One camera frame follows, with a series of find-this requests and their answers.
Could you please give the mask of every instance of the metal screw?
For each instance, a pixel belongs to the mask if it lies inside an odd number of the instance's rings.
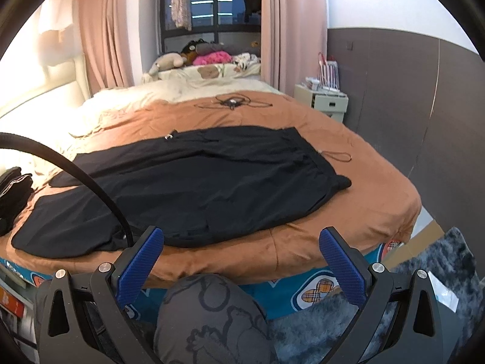
[[[375,262],[372,264],[372,269],[380,274],[381,272],[384,272],[386,268],[380,262]]]
[[[60,269],[59,271],[56,272],[57,279],[64,278],[64,276],[65,276],[65,269]]]
[[[111,269],[111,264],[108,262],[104,262],[98,267],[100,272],[108,272]]]
[[[428,276],[428,273],[426,271],[423,271],[422,269],[419,269],[418,272],[416,272],[418,276],[422,279],[426,279]]]

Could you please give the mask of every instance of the pink curtain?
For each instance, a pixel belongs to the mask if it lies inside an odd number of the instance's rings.
[[[91,93],[132,86],[126,0],[79,0],[79,25]]]
[[[263,0],[261,79],[293,95],[294,85],[318,75],[327,49],[326,0]]]

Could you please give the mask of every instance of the orange bedspread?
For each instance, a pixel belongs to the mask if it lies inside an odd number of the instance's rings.
[[[79,138],[77,153],[103,150],[148,138],[214,126],[256,125],[273,129],[294,126],[318,151],[347,152],[348,163],[328,158],[336,172],[352,180],[310,216],[284,226],[203,248],[165,247],[147,287],[168,287],[177,279],[204,272],[222,274],[238,284],[257,283],[296,275],[326,265],[318,249],[320,230],[335,226],[351,247],[368,252],[391,238],[407,242],[421,209],[413,184],[368,143],[344,125],[288,96],[242,92],[270,108],[240,106],[235,110],[201,109],[213,98],[168,104],[158,101],[134,113],[105,114],[98,130]],[[0,257],[33,271],[52,274],[92,272],[119,252],[96,252],[74,259],[43,259],[11,246],[11,238],[31,213],[36,200],[58,193],[45,184],[19,215],[14,230],[0,238]]]

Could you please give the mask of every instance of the white drawer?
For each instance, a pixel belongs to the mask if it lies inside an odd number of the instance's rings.
[[[322,112],[345,112],[347,111],[347,97],[332,97],[316,94],[314,108]]]

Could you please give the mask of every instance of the pink fluffy item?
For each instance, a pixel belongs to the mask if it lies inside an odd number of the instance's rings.
[[[207,65],[207,64],[225,64],[230,63],[232,57],[229,53],[224,51],[212,52],[206,56],[197,56],[193,61],[193,65]]]

